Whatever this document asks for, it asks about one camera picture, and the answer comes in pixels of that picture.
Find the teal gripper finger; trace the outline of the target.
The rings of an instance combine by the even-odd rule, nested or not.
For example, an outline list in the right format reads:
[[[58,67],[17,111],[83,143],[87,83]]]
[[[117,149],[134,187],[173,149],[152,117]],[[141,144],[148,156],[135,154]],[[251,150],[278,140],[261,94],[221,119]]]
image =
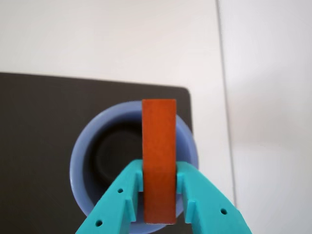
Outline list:
[[[77,234],[128,234],[137,219],[143,191],[142,160],[129,163],[76,231]]]
[[[176,192],[194,234],[251,233],[239,210],[196,167],[179,161],[176,169]]]

